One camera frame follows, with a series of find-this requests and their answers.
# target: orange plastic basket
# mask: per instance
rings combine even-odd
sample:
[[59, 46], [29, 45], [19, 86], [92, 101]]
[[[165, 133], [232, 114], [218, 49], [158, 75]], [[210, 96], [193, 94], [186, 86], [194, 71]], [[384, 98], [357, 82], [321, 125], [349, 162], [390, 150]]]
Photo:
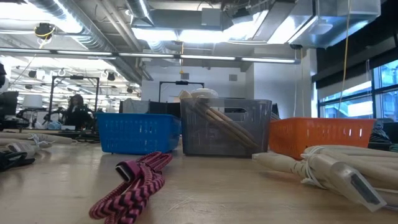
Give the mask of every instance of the orange plastic basket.
[[368, 147], [373, 119], [289, 118], [271, 121], [270, 149], [301, 159], [310, 146], [345, 145]]

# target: storage bin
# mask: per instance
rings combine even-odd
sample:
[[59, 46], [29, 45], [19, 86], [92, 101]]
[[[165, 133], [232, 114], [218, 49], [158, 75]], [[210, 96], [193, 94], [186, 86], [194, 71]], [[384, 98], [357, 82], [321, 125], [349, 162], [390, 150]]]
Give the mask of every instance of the storage bin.
[[96, 117], [104, 152], [148, 154], [178, 145], [180, 120], [172, 115], [97, 113]]
[[[210, 121], [205, 116], [208, 108], [222, 112], [232, 121]], [[271, 108], [272, 102], [269, 100], [182, 99], [184, 154], [251, 157], [254, 153], [266, 152]], [[251, 135], [257, 147], [243, 146], [241, 141], [232, 138], [223, 128], [223, 125], [237, 124]]]
[[271, 121], [269, 146], [276, 153], [302, 159], [301, 153], [317, 145], [368, 147], [374, 120], [289, 118]]

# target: tabletop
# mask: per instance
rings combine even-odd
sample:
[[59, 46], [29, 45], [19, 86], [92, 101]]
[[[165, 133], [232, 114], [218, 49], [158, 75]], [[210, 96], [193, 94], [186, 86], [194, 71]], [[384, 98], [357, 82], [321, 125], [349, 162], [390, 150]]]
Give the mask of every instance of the tabletop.
[[[303, 185], [250, 159], [184, 156], [163, 169], [165, 186], [136, 223], [396, 223], [340, 195]], [[138, 156], [107, 154], [99, 144], [57, 145], [31, 166], [0, 173], [1, 223], [103, 223], [90, 207], [121, 183], [115, 165]]]

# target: blue plastic basket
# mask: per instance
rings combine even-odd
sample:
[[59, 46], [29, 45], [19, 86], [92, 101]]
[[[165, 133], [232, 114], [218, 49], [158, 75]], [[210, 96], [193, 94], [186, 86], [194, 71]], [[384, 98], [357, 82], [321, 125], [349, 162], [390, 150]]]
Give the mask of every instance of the blue plastic basket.
[[97, 113], [102, 151], [148, 154], [175, 149], [180, 120], [168, 114]]

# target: gray translucent bin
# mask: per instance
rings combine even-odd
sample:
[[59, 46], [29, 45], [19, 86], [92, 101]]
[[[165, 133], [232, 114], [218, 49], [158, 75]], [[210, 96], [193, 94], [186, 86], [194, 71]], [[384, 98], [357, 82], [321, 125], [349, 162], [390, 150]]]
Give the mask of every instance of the gray translucent bin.
[[[254, 153], [266, 152], [271, 108], [270, 100], [182, 99], [184, 154], [251, 157]], [[209, 115], [209, 110], [222, 112], [233, 121], [214, 120]], [[237, 137], [237, 128], [234, 129], [235, 133], [231, 130], [231, 126], [236, 127], [237, 124], [240, 126], [239, 129], [245, 129], [243, 132], [246, 133], [246, 137], [250, 136], [250, 146], [244, 145], [248, 142], [247, 138], [246, 141], [242, 140], [245, 137], [239, 133], [240, 139]]]

